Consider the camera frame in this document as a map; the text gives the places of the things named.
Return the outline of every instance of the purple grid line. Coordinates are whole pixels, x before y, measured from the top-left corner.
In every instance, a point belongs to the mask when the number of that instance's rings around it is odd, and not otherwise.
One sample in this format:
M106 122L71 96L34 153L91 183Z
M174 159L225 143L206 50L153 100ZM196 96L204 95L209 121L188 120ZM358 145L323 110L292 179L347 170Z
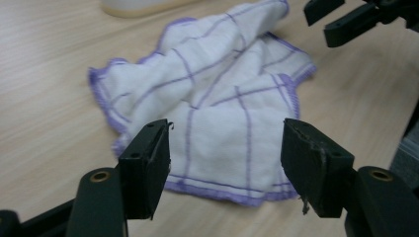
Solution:
M195 78L194 78L194 75L192 74L191 67L189 66L188 61L185 59L185 57L182 56L182 54L176 48L173 48L173 51L179 56L179 58L181 58L182 62L185 65L185 69L188 73L188 77L191 78L192 84L195 84Z
M247 12L249 12L249 11L252 11L252 10L254 10L254 9L256 9L256 8L259 8L259 7L263 7L263 6L265 6L265 5L269 5L269 4L272 4L272 3L276 3L276 2L281 2L281 3L284 3L285 5L286 5L286 7L287 7L287 12L289 11L289 5L288 5L288 3L287 3L287 1L286 0L273 0L273 1L269 1L269 2L265 2L265 3L263 3L263 4L259 4L259 5L256 5L256 6L251 6L251 7L248 7L248 8L246 8L246 9L244 9L244 10L242 10L242 11L240 11L240 12L238 12L238 13L235 13L235 14L233 14L233 15L231 15L232 17L238 17L238 16L240 16L240 15L243 15L243 14L245 14L245 13L247 13ZM200 37L194 37L194 38L192 38L192 37L190 37L190 38L185 38L185 39L183 39L182 41L181 41L181 43L185 43L185 42L187 42L188 40L199 40L199 39L202 39L202 38L206 38L207 36L209 36L217 27L218 27L218 25L219 24L221 24L221 23L223 23L223 22L225 22L225 21L227 21L229 19L229 17L224 17L224 18L221 18L221 19L219 19L219 20L217 20L213 25L212 25L212 27L211 28L209 28L203 35L201 35Z
M243 109L244 114L246 115L246 187L247 190L250 190L250 179L251 179L251 162L252 162L252 119L250 117L249 111L244 106L243 100L240 98L240 90L236 86L235 92L237 95L238 103L240 104L241 109Z
M192 75L193 76L197 76L197 75L199 75L199 74L201 74L202 72L205 72L206 70L209 70L209 69L211 69L211 68L213 68L213 67L216 67L217 65L219 65L221 62L223 62L225 59L227 59L228 57L230 57L230 55L231 54L233 54L234 52L230 52L229 54L227 54L226 56L224 56L222 59L220 59L219 61L216 61L215 63L213 63L213 64L211 64L211 65L208 65L208 66L205 66L205 67L203 67L203 68L201 68L200 70L198 70L197 72L195 72L195 73L192 73ZM189 77L188 76L185 76L185 77L181 77L181 78L177 78L177 79L173 79L173 80L171 80L171 81L168 81L168 82L164 82L164 83L161 83L161 84L158 84L158 85L155 85L155 86L153 86L153 87L151 87L148 91L146 91L138 100L136 100L135 101L135 103L134 103L134 105L132 106L132 110L133 109L135 109L136 107L138 107L139 105L140 105L140 103L143 101L143 100L145 100L145 98L147 98L152 92L154 92L156 89L159 89L159 88L161 88L161 87L163 87L163 86L166 86L166 85L170 85L170 84L172 84L172 83L175 83L175 82L180 82L180 81L183 81L183 80L186 80L186 79L189 79Z
M279 89L279 86L267 87L267 88L261 88L261 89L256 89L256 90L248 91L248 92L242 93L240 95L240 97L245 97L245 96L249 96L249 95L252 95L252 94L257 94L257 93L262 93L262 92L276 90L276 89ZM225 102L228 102L228 101L235 100L235 99L237 99L237 97L238 97L237 95L234 95L234 96L231 96L231 97L228 97L228 98L219 100L217 102L214 102L210 106L211 107L218 106L219 104L222 104L222 103L225 103Z
M235 19L234 19L234 17L233 16L231 16L230 14L228 14L228 13L225 13L229 18L231 18L231 21L238 27L238 24L237 24L237 22L235 21ZM242 46L242 49L241 50L244 50L244 48L246 48L247 47L247 42L246 42L246 39L244 38L244 35L243 34L241 34L240 33L240 38L241 38L241 40L242 40L242 42L243 42L243 46Z
M290 105L289 101L287 100L286 96L284 95L284 92L281 90L281 86L282 85L284 86L284 84L281 85L280 83L278 83L277 78L272 74L271 74L271 78L274 81L274 83L277 85L278 92L280 93L280 95L283 98L284 102L286 103L287 107L289 108L290 111L293 112L292 106Z
M187 177L189 174L189 169L191 167L191 139L192 139L192 121L194 118L194 112L196 110L199 110L202 103L204 102L204 100L210 95L210 92L212 91L212 89L215 87L215 85L221 80L222 76L227 73L231 67L237 62L233 61L232 63L230 63L230 65L228 65L216 78L215 80L212 82L212 84L210 85L209 89L206 91L206 93L203 95L203 97L201 98L201 100L199 101L198 105L194 108L191 106L190 111L188 112L188 118L187 118L187 126L186 126L186 132L185 132L185 151L186 151L186 165L185 165L185 173L184 176Z
M287 55L285 55L285 56L284 56L284 57L282 57L281 59L276 60L276 61L273 61L273 62L269 62L269 63L267 63L267 64L263 65L263 66L262 66L262 68L261 68L261 70L263 70L263 69L265 69L265 68L267 68L267 67L269 67L269 66L272 66L272 65L274 65L274 64L284 62L284 61L285 61L285 60L287 60L289 57L291 57L294 53L296 53L296 51L295 51L295 50L291 50L289 53L287 53Z
M265 193L265 195L262 197L248 197L225 191L196 187L193 185L179 186L177 183L173 183L170 181L166 182L165 189L171 190L173 192L187 193L203 198L228 199L239 204L250 206L259 206L264 200L272 201L297 197L297 193L295 191L288 191L282 193Z

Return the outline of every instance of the purple stitched edge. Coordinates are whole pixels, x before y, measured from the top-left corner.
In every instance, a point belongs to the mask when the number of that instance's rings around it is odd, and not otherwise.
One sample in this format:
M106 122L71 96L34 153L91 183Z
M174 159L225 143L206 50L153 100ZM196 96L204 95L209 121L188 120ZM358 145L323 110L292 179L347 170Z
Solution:
M288 192L281 193L265 193L265 195L262 197L247 197L224 191L195 187L193 185L179 185L179 183L174 183L171 181L166 181L164 188L173 192L186 193L202 198L212 198L218 200L227 199L242 205L250 206L259 206L265 200L284 200L295 198L298 196L298 193L296 191L291 190Z
M177 21L174 21L170 24L167 25L165 31L163 32L162 36L159 39L159 43L156 46L156 49L151 52L148 56L142 57L137 64L142 64L145 63L149 58L151 58L152 56L161 54L159 52L160 47L161 47L161 42L164 39L164 36L168 30L168 28L170 28L171 26L177 25L177 24L181 24L181 23L187 23L187 22L192 22L195 21L196 19L192 19L192 18L184 18L184 19L179 19ZM273 39L277 40L278 42L288 46L289 48L293 49L293 50L299 50L298 48L292 46L291 44L289 44L288 42L277 38L275 35L273 35L272 33L267 33L267 36L272 37ZM108 65L105 68L101 68L101 69L95 69L95 68L90 68L89 69L89 84L91 87L91 90L95 96L95 99L97 101L97 103L99 104L99 106L101 107L101 109L103 110L108 124L114 128L117 132L119 133L125 133L126 132L126 127L119 123L118 121L116 121L114 118L112 118L109 115L109 108L107 107L107 101L104 100L100 89L98 88L98 82L101 80L101 76L105 75L108 71L108 69L115 64L123 64L123 63L127 63L127 61L123 58L114 58L111 59L108 63ZM309 76L310 74L312 74L315 71L315 67L312 65L310 68L308 68L304 73L302 73L296 80L295 83L293 83L292 88L295 89L295 87L297 85L299 85L299 83L301 83L303 81L303 79L305 79L307 76ZM297 96L295 91L293 90L292 94L294 95L294 97L296 98L296 101L298 102ZM113 149L114 151L116 151L116 153L122 153L124 151L124 147L121 143L121 141L119 139L117 139L114 144L113 144ZM230 199L232 201L241 203L241 204L245 204L245 205L259 205L260 203L262 203L264 200L281 200L281 199L287 199L287 198L294 198L297 196L297 193L295 191L289 191L287 193L281 192L281 193L266 193L264 197L244 197L244 196L240 196L240 195L235 195L235 194L231 194L231 193L227 193L227 192L222 192L222 191L217 191L217 190L211 190L211 189L205 189L205 188L198 188L198 187L193 187L191 185L181 185L180 183L172 183L172 182L167 182L166 183L166 188L175 192L184 192L187 194L191 194L191 195L195 195L195 196L200 196L200 197L206 197L206 198L216 198L216 199Z

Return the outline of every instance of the wooden table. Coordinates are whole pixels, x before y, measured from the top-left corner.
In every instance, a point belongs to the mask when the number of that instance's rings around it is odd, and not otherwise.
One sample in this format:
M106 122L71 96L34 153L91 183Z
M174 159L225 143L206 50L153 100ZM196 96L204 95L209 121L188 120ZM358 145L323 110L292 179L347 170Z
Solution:
M89 66L148 54L168 22L222 13L242 0L207 0L142 19L104 14L99 0L0 0L0 209L27 220L74 198L88 171L115 166L111 130L88 87ZM308 52L317 73L298 88L301 119L356 156L355 168L387 168L419 97L419 35L404 21L350 43L325 46L309 28L307 1L291 1L274 33ZM303 216L300 200L249 208L164 192L154 221L130 221L130 236L345 236L341 219Z

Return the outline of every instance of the white cloth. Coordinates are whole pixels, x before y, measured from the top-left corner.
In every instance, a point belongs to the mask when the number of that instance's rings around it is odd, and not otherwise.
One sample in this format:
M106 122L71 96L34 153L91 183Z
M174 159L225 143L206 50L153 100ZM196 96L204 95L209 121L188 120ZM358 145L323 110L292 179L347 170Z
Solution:
M295 88L315 69L267 33L287 12L286 0L264 0L181 19L137 63L92 68L96 100L121 133L116 154L145 124L169 119L166 189L253 206L295 197L280 161L283 121L298 118Z

